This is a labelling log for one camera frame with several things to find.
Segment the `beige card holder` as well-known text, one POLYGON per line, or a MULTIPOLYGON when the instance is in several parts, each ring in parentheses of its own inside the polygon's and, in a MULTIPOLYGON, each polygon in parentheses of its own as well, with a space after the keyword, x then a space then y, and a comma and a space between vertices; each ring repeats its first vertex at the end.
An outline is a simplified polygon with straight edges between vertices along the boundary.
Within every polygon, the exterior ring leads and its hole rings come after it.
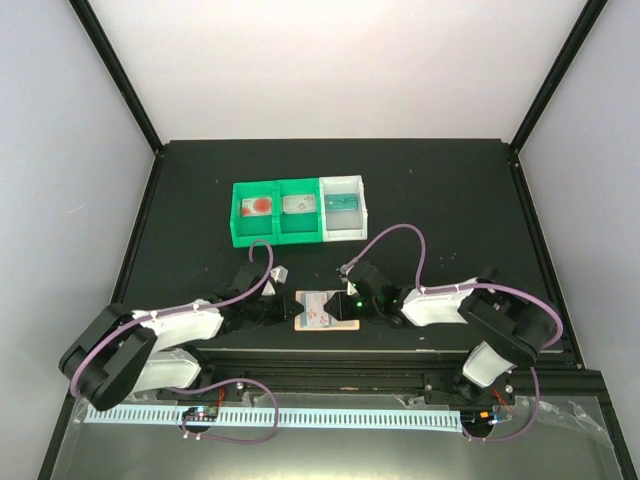
MULTIPOLYGON (((339 290, 328 290, 323 291, 328 294, 328 298, 331 297, 333 293, 339 293, 339 290)), ((317 329, 317 330, 298 330, 296 328, 296 320, 294 320, 294 330, 299 332, 329 332, 329 331, 357 331, 360 329, 360 321, 352 320, 352 321, 339 321, 334 318, 331 318, 331 326, 326 329, 317 329)))

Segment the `white bin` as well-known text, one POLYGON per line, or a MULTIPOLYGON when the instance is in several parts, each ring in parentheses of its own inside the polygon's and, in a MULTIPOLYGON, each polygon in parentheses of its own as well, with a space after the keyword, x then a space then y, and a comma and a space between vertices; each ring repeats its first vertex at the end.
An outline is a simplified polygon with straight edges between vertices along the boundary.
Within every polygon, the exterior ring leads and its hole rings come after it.
POLYGON ((322 237, 327 242, 364 241, 368 238, 368 210, 364 182, 360 175, 329 176, 319 178, 322 237), (327 212, 324 196, 327 194, 355 193, 359 208, 356 211, 327 212))

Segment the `green bin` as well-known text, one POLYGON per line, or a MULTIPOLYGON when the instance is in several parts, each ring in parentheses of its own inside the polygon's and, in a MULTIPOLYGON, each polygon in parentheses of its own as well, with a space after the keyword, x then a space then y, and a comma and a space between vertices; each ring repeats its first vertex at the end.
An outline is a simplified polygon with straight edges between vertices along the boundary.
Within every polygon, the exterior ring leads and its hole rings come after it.
POLYGON ((233 184, 230 234, 234 248, 249 247, 256 239, 277 243, 275 181, 233 184))
POLYGON ((318 178, 277 181, 278 227, 281 245, 320 243, 322 240, 318 178))

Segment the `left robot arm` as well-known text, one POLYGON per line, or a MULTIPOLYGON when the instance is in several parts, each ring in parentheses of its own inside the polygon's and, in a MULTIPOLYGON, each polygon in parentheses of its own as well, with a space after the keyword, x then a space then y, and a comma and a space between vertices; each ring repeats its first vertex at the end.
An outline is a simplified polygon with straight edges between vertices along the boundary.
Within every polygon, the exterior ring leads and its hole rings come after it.
POLYGON ((106 306, 59 360, 71 394, 106 411, 129 395, 182 389, 193 399, 214 388, 213 372, 191 347, 241 330, 292 321, 304 307, 284 289, 288 272, 247 263, 227 288, 160 310, 106 306))

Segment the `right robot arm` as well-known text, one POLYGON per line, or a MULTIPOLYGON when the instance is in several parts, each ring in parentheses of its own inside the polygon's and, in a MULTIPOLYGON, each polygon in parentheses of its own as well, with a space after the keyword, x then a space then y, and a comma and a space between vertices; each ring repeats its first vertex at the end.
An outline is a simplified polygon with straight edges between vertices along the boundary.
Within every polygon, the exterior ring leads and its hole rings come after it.
POLYGON ((368 262, 348 268, 343 279, 347 289, 322 304, 340 322, 380 321, 396 328, 467 325, 479 335, 461 367, 426 381, 438 396, 463 405, 484 403, 496 380, 515 368, 534 366, 564 331, 554 307, 493 267, 437 287, 397 286, 368 262))

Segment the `white card in bin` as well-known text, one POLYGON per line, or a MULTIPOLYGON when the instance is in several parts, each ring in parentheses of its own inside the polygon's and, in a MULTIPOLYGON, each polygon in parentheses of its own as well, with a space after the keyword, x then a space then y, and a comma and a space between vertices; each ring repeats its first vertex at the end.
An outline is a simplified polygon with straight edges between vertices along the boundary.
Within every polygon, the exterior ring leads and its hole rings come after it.
POLYGON ((313 193, 284 195, 282 197, 282 212, 287 215, 315 213, 317 198, 313 193))

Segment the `red circle card in bin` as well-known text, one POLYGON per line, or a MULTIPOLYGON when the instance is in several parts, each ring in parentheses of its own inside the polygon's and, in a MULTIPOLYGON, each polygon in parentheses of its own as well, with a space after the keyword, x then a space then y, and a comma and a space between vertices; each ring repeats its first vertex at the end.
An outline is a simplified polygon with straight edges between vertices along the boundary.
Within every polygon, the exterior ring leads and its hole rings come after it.
POLYGON ((272 211, 271 197, 251 197, 241 200, 242 217, 270 216, 272 211))

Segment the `small circuit board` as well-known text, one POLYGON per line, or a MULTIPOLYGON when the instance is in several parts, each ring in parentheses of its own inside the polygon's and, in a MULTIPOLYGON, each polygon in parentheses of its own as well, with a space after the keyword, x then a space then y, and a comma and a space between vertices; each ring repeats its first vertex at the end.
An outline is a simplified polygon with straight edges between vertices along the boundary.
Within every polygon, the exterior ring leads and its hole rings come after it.
POLYGON ((195 406, 188 408, 183 418, 187 421, 213 422, 218 417, 218 411, 216 406, 195 406))

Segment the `black aluminium rail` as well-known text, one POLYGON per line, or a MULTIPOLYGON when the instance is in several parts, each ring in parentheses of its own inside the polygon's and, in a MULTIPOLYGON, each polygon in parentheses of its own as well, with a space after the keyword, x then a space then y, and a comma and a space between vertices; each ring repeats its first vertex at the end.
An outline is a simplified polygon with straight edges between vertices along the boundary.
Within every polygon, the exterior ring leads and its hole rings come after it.
POLYGON ((430 351, 258 351, 195 349, 204 363, 199 386, 239 377, 259 381, 273 392, 422 393, 429 371, 451 374, 464 352, 430 351))

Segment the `black frame post left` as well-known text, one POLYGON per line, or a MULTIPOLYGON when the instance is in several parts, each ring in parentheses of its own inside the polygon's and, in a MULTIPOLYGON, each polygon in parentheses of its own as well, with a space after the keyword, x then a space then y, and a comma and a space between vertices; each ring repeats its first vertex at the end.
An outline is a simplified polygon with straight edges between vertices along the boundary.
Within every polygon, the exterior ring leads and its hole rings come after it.
POLYGON ((154 128, 91 2, 87 0, 69 0, 68 3, 80 21, 103 65, 106 67, 111 80, 133 116, 147 144, 154 154, 161 154, 164 150, 163 142, 154 128))

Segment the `black frame post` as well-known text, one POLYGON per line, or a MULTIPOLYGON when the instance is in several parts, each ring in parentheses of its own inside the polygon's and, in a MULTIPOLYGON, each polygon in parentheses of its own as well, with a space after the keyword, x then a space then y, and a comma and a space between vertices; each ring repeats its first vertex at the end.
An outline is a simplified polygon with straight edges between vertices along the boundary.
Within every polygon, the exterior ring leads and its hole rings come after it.
POLYGON ((103 65, 106 67, 111 80, 133 116, 147 144, 154 154, 161 154, 164 150, 163 142, 154 128, 91 2, 87 0, 69 0, 68 3, 80 21, 103 65))
POLYGON ((510 142, 510 148, 515 153, 523 150, 607 3, 607 0, 588 0, 580 11, 510 142))

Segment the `black frame post right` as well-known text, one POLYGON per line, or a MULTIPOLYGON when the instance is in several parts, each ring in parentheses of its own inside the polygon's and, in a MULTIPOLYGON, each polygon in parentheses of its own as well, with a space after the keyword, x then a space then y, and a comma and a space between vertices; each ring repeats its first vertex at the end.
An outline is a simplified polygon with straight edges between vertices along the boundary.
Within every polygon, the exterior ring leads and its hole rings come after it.
POLYGON ((523 150, 607 3, 607 0, 588 0, 580 11, 510 142, 510 148, 515 153, 523 150))

